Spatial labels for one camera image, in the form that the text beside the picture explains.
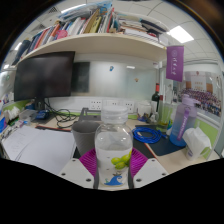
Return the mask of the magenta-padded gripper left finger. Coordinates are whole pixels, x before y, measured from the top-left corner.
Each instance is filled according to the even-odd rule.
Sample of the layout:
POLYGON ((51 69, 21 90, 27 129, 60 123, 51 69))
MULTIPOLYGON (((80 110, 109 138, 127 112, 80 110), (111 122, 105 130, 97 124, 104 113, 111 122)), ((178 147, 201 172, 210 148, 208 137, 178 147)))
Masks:
POLYGON ((79 159, 71 159, 60 171, 59 176, 84 188, 98 187, 97 158, 91 149, 79 159))

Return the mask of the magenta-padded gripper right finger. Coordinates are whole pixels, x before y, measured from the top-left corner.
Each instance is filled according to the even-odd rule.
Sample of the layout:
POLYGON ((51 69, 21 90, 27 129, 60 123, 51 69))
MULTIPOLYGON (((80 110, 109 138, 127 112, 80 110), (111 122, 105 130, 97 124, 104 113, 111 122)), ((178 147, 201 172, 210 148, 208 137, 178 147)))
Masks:
POLYGON ((132 149, 129 168, 134 188, 141 188, 168 175, 156 158, 148 159, 135 148, 132 149))

